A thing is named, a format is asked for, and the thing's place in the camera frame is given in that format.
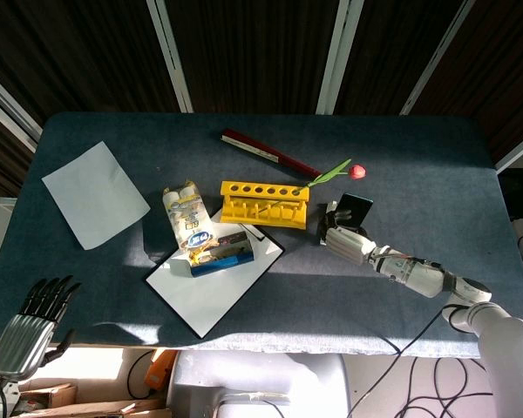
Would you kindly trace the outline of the grey robot torso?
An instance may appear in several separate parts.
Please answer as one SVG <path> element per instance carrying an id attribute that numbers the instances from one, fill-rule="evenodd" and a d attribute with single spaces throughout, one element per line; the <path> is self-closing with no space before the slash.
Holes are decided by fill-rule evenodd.
<path id="1" fill-rule="evenodd" d="M 166 406 L 173 418 L 346 418 L 340 354 L 182 351 Z"/>

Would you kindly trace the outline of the white frame rail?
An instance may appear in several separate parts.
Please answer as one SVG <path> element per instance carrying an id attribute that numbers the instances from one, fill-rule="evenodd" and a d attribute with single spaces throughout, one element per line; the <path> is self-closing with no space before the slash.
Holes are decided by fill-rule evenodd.
<path id="1" fill-rule="evenodd" d="M 35 152 L 42 126 L 0 83 L 0 123 L 29 151 Z"/>
<path id="2" fill-rule="evenodd" d="M 517 161 L 522 156 L 523 156 L 523 140 L 495 164 L 496 173 L 497 174 L 502 173 L 506 168 L 508 168 L 511 164 L 513 164 L 515 161 Z"/>

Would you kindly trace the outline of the white phone stand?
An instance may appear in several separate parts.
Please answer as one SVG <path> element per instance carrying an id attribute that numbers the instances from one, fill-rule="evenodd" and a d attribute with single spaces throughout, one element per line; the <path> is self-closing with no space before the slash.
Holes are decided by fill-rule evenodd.
<path id="1" fill-rule="evenodd" d="M 326 246 L 327 231 L 331 228 L 336 228 L 336 207 L 337 202 L 335 200 L 329 202 L 325 206 L 325 211 L 318 222 L 318 235 L 320 244 Z"/>

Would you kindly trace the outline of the light blue paper sheet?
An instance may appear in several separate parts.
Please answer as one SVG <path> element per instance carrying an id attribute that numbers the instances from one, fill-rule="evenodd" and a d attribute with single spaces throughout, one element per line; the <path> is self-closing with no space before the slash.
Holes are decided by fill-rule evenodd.
<path id="1" fill-rule="evenodd" d="M 101 246 L 150 211 L 103 142 L 42 181 L 85 250 Z"/>

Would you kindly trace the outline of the white board with black edge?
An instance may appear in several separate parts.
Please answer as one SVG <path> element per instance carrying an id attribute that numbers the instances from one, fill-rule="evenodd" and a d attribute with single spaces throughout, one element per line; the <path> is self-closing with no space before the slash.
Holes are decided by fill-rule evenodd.
<path id="1" fill-rule="evenodd" d="M 175 313 L 203 338 L 282 255 L 283 249 L 252 225 L 220 222 L 221 212 L 212 216 L 215 232 L 244 232 L 253 248 L 254 259 L 194 277 L 182 251 L 173 253 L 147 278 L 146 283 Z"/>

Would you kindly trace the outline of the open blue cardboard box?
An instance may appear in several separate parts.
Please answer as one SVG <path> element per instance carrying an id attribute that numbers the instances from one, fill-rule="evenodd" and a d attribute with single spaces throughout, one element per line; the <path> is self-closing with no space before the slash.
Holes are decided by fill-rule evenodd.
<path id="1" fill-rule="evenodd" d="M 199 253 L 189 253 L 184 259 L 171 258 L 168 265 L 171 273 L 176 276 L 197 278 L 246 264 L 254 259 L 247 234 L 238 232 L 219 237 L 216 243 Z"/>

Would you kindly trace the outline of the red folded fan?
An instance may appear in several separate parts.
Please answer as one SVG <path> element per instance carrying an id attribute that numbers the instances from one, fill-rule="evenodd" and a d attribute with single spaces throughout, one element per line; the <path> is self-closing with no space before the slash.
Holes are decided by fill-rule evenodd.
<path id="1" fill-rule="evenodd" d="M 322 174 L 317 169 L 294 158 L 291 158 L 286 154 L 277 151 L 275 148 L 243 135 L 240 132 L 226 129 L 221 134 L 221 140 L 237 148 L 240 148 L 243 151 L 250 152 L 258 157 L 262 157 L 278 165 L 285 166 L 309 179 L 316 179 Z"/>

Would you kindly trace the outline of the yellow test tube rack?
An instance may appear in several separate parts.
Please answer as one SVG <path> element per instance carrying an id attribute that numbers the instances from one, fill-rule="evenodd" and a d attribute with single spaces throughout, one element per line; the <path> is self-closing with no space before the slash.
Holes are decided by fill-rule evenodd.
<path id="1" fill-rule="evenodd" d="M 306 229 L 306 186 L 223 181 L 221 196 L 221 223 Z"/>

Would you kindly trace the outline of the blue table cloth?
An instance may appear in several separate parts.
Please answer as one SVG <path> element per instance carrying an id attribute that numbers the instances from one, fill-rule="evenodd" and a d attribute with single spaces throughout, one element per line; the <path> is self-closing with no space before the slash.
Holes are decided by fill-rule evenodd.
<path id="1" fill-rule="evenodd" d="M 269 229 L 281 257 L 199 338 L 146 283 L 176 248 L 163 189 L 192 180 L 215 212 L 224 180 L 300 182 L 222 142 L 227 128 L 321 171 L 351 158 L 367 175 L 315 187 L 306 230 Z M 150 210 L 85 250 L 43 179 L 98 143 Z M 344 192 L 372 201 L 363 227 L 377 243 L 483 283 L 523 319 L 516 236 L 484 135 L 468 118 L 63 112 L 45 125 L 1 247 L 0 335 L 38 280 L 71 275 L 79 289 L 57 338 L 75 329 L 78 343 L 381 354 L 411 341 L 414 355 L 476 355 L 471 335 L 438 318 L 443 297 L 420 296 L 319 244 L 320 206 Z"/>

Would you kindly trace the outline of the artificial red tulip flower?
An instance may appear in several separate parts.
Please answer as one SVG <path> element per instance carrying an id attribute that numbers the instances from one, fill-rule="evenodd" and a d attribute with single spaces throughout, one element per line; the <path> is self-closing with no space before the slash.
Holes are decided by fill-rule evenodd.
<path id="1" fill-rule="evenodd" d="M 307 204 L 306 201 L 295 200 L 295 197 L 302 197 L 304 194 L 308 194 L 310 187 L 326 183 L 339 175 L 346 175 L 354 180 L 364 178 L 366 170 L 361 165 L 353 165 L 348 171 L 345 170 L 345 167 L 349 165 L 350 162 L 351 159 L 348 158 L 329 171 L 322 173 L 316 179 L 308 178 L 309 182 L 300 186 L 257 185 L 255 192 L 261 194 L 261 197 L 254 197 L 255 202 L 252 206 L 251 214 L 254 215 L 256 219 L 269 219 L 273 215 L 273 211 L 276 210 L 278 211 L 277 217 L 280 219 L 282 217 L 282 209 L 285 209 L 285 211 L 289 212 L 287 219 L 293 219 L 298 210 L 301 212 L 305 210 Z"/>

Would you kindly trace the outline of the black smartphone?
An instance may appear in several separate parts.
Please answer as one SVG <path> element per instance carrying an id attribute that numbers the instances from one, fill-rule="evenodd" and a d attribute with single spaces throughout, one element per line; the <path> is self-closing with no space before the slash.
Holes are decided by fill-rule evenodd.
<path id="1" fill-rule="evenodd" d="M 370 211 L 373 201 L 350 193 L 344 193 L 335 210 L 335 220 L 339 226 L 357 229 Z"/>

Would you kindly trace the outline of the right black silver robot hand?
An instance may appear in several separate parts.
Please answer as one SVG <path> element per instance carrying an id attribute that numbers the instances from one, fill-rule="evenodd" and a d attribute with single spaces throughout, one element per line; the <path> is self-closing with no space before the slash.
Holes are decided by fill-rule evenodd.
<path id="1" fill-rule="evenodd" d="M 367 262 L 377 248 L 356 223 L 350 209 L 328 207 L 318 224 L 320 243 L 356 265 Z"/>

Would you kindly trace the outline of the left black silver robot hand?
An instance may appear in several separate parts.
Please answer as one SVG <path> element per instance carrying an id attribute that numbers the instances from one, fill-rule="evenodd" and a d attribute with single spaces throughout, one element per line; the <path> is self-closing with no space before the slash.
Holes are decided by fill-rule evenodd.
<path id="1" fill-rule="evenodd" d="M 41 279 L 27 293 L 0 337 L 0 380 L 25 381 L 71 346 L 73 328 L 56 348 L 49 349 L 70 300 L 81 286 L 79 282 L 71 283 L 71 279 L 70 275 Z"/>

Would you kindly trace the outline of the white snack package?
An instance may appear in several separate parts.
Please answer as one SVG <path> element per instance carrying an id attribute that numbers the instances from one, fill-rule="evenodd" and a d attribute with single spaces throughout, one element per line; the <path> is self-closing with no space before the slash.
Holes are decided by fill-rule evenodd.
<path id="1" fill-rule="evenodd" d="M 212 243 L 213 223 L 193 181 L 180 188 L 165 188 L 162 202 L 180 250 L 197 252 Z"/>

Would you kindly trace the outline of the orange object under table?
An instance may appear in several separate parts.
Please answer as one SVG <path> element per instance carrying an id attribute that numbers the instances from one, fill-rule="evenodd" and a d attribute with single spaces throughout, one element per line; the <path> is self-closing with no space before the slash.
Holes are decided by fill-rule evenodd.
<path id="1" fill-rule="evenodd" d="M 153 351 L 151 364 L 146 371 L 144 383 L 155 391 L 163 389 L 171 376 L 173 364 L 177 355 L 176 350 L 157 348 Z"/>

